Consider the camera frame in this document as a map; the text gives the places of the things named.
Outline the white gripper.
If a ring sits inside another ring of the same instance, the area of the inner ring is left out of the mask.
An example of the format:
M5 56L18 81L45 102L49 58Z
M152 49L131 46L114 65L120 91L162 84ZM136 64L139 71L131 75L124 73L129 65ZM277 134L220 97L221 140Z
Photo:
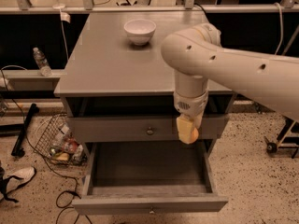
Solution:
M188 145L194 142L194 125L197 130L201 127L207 100L207 91L196 97L186 97L174 92L174 107L180 113L177 118L178 138L182 143Z

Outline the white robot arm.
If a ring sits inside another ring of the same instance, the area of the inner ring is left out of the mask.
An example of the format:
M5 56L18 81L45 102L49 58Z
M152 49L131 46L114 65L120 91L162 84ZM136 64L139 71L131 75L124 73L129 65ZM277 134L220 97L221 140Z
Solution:
M175 71L178 138L185 144L198 138L209 80L299 121L298 58L225 49L220 31L210 23L167 36L161 53Z

